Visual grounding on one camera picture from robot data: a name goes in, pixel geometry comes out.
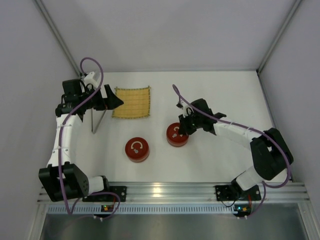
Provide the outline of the red lid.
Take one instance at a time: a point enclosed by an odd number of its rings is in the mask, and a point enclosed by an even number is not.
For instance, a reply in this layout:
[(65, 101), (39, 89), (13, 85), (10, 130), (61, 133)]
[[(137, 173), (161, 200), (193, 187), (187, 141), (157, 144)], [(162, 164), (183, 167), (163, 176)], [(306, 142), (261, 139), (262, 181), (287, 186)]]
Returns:
[(179, 134), (180, 123), (174, 122), (170, 124), (166, 129), (166, 139), (170, 139), (175, 142), (182, 142), (188, 140), (187, 135)]
[(142, 137), (133, 137), (125, 145), (125, 154), (134, 163), (145, 161), (149, 154), (150, 148), (148, 142)]

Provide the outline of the steel bowl red base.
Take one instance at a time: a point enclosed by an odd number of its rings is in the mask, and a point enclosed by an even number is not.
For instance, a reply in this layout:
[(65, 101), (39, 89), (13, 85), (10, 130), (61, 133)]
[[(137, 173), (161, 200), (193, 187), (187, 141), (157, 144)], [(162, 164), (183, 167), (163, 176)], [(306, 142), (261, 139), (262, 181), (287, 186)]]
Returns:
[(167, 142), (168, 142), (171, 146), (176, 147), (176, 148), (179, 148), (179, 147), (182, 147), (182, 146), (186, 145), (187, 142), (188, 142), (188, 139), (186, 139), (186, 140), (184, 140), (184, 141), (181, 141), (181, 142), (176, 142), (176, 141), (172, 141), (172, 140), (170, 140), (170, 139), (168, 138), (168, 139), (167, 139)]
[(134, 163), (141, 163), (148, 158), (150, 150), (148, 148), (128, 148), (125, 150), (125, 153), (130, 161)]

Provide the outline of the steel tongs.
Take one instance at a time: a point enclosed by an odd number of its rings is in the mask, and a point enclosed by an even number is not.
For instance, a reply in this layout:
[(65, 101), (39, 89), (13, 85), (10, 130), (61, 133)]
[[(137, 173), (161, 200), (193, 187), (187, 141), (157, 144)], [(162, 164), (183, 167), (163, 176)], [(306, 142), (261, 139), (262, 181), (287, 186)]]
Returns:
[(106, 114), (106, 110), (102, 110), (102, 111), (97, 111), (92, 109), (90, 111), (90, 120), (91, 120), (91, 132), (92, 134), (96, 134), (101, 123), (102, 120), (104, 119), (104, 116)]

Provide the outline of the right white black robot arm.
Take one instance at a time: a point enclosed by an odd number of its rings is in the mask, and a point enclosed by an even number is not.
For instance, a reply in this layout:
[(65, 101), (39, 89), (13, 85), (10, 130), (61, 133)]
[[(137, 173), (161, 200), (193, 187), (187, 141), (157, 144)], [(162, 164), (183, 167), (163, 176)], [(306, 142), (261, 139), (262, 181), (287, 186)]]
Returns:
[(213, 113), (202, 98), (186, 105), (179, 100), (176, 106), (183, 110), (178, 117), (180, 135), (190, 136), (202, 129), (234, 141), (251, 152), (253, 165), (226, 185), (225, 200), (239, 200), (247, 196), (259, 183), (274, 179), (294, 161), (282, 134), (276, 128), (260, 131), (228, 121), (225, 114)]

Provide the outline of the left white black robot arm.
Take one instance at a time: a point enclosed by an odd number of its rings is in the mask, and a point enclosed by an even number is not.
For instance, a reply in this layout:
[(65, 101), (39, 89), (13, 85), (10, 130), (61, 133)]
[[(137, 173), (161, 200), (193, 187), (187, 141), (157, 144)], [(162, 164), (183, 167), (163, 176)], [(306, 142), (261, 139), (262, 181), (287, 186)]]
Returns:
[(76, 166), (77, 140), (87, 110), (114, 110), (124, 103), (108, 84), (104, 85), (106, 97), (92, 81), (71, 79), (63, 81), (62, 87), (64, 93), (55, 109), (54, 147), (47, 166), (38, 172), (39, 180), (53, 202), (88, 198), (94, 193), (110, 191), (105, 176), (87, 177)]

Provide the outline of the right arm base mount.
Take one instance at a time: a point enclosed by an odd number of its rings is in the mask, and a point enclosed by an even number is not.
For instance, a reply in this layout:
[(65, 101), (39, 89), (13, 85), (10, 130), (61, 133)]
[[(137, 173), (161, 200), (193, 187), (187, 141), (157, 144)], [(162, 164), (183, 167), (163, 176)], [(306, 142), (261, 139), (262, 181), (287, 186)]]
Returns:
[(252, 201), (260, 201), (262, 199), (258, 185), (254, 185), (248, 190), (242, 190), (232, 184), (215, 185), (214, 188), (216, 200), (219, 202), (248, 201), (249, 198)]

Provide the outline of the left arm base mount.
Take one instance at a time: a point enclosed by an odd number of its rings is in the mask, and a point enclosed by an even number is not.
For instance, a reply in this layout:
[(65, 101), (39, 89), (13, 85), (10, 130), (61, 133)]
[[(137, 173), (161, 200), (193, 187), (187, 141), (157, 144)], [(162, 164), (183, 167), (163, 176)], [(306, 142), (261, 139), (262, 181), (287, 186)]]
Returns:
[(102, 202), (126, 202), (127, 186), (111, 185), (108, 190), (94, 192), (82, 198), (83, 202), (102, 203)]

